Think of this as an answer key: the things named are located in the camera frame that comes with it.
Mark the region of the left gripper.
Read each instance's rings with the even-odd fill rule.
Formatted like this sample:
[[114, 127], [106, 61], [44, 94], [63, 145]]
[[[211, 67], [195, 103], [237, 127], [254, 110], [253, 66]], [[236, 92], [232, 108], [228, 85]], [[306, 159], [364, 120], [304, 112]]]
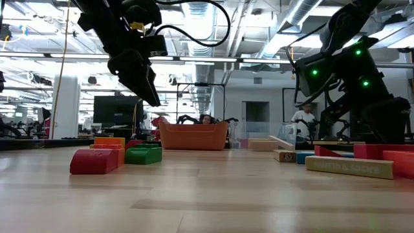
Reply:
[[135, 49], [127, 49], [111, 57], [108, 69], [119, 77], [119, 82], [152, 107], [160, 106], [155, 89], [156, 74], [149, 66], [149, 60]]

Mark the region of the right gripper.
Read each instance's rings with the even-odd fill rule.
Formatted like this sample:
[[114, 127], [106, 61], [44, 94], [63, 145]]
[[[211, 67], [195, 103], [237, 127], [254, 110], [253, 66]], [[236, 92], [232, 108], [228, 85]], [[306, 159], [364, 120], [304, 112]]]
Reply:
[[332, 39], [323, 44], [322, 52], [329, 62], [327, 93], [338, 88], [344, 95], [329, 101], [324, 113], [359, 111], [378, 141], [403, 144], [406, 120], [411, 106], [407, 99], [393, 97], [383, 82], [369, 52], [378, 40], [363, 36], [338, 54]]

